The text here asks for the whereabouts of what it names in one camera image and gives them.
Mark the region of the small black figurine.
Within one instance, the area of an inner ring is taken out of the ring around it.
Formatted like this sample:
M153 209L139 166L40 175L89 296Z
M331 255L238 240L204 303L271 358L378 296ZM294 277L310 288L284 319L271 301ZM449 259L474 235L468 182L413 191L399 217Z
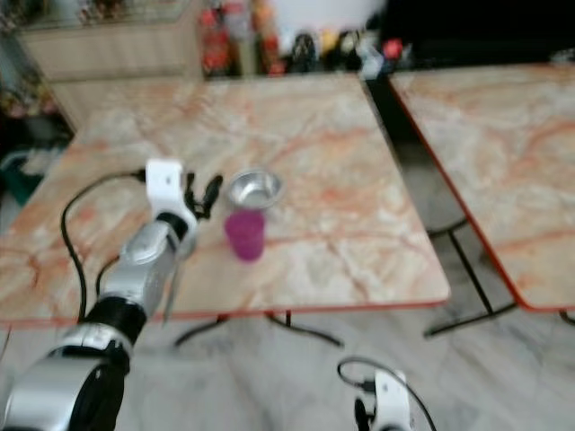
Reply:
M311 74L319 68L319 47L312 33L296 35L290 54L288 72L291 74Z
M345 31L340 35L334 50L334 68L341 71L358 71L362 68L358 53L362 34L362 31Z

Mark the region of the green plastic bin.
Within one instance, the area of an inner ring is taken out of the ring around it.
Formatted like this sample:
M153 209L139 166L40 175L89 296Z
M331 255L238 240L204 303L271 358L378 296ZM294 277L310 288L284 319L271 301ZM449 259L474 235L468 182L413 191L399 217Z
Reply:
M4 189L21 207L26 205L45 177L42 167L33 167L31 172L25 171L26 165L37 155L36 149L16 149L1 159L0 180Z

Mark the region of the orange snack jar red lid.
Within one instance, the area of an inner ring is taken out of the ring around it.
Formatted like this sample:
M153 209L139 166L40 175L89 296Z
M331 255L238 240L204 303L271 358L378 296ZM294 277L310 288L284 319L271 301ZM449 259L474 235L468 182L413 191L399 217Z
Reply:
M253 26L261 50L261 62L267 75L283 74L279 54L279 30L270 0L253 0Z

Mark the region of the small white box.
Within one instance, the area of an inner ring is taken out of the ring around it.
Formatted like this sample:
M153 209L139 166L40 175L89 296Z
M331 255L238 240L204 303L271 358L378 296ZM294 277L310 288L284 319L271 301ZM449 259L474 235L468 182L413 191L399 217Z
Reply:
M381 71L385 69L385 55L379 53L379 50L373 45L363 45L358 47L358 57L361 60L361 68L358 75L362 81L374 81Z

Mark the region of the stainless steel bowl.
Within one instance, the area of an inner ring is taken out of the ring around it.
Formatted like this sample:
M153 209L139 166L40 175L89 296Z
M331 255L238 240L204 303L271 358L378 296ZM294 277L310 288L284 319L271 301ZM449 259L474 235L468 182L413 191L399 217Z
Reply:
M274 172L250 169L238 172L231 178L225 196L234 208L263 212L280 201L283 190L283 180Z

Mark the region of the clear jar with red lid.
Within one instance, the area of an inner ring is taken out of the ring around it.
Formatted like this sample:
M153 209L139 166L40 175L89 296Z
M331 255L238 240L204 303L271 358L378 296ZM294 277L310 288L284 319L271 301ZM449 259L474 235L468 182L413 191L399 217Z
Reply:
M227 44L227 32L219 21L217 9L202 9L199 16L199 37L204 47Z
M230 40L248 41L253 38L250 0L223 0L221 9Z
M227 40L209 40L202 45L201 66L206 79L230 75L231 49Z

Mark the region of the metallic round canister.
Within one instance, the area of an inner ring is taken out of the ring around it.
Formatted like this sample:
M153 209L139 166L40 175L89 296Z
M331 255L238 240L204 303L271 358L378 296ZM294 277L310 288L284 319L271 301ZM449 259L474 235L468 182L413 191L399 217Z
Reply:
M234 64L243 79L251 79L259 73L259 58L256 53L256 41L233 40Z

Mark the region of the black television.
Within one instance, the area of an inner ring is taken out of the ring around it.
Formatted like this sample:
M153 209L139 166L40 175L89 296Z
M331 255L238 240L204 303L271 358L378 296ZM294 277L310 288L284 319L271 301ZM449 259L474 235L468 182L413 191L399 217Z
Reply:
M382 40L415 68L545 63L575 52L575 0L386 0Z

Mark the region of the purple plastic cup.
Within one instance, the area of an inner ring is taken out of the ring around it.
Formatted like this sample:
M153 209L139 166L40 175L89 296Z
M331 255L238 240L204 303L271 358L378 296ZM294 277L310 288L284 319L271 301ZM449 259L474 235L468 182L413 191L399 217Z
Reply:
M264 250L264 225L262 212L238 210L225 222L225 234L231 250L238 259L254 262L261 259Z

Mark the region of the small red box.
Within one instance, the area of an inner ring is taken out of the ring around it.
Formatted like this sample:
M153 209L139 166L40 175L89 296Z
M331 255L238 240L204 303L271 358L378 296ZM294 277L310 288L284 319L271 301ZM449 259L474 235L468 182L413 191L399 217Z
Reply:
M382 57L386 62L397 62L403 56L403 43L399 40L385 40L381 46Z

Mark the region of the light wooden cabinet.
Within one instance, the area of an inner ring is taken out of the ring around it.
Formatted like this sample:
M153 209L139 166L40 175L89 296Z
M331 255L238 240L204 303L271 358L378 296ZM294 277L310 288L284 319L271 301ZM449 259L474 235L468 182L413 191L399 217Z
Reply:
M155 79L202 78L202 0L139 0L120 18L81 21L59 5L16 33L71 128L112 91Z

